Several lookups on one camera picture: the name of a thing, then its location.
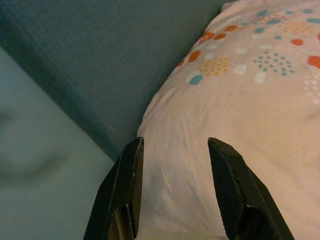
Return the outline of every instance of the pillow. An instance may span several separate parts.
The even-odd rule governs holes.
[[[208,137],[268,187],[295,239],[320,236],[320,5],[240,0],[206,28],[141,126],[140,224],[225,236]]]

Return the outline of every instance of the gray background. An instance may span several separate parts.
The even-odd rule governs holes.
[[[0,238],[82,239],[112,165],[0,48]]]

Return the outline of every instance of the bed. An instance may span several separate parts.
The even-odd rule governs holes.
[[[215,137],[317,239],[320,4],[226,2],[2,0],[0,44],[114,161],[144,138],[141,238],[225,238]]]

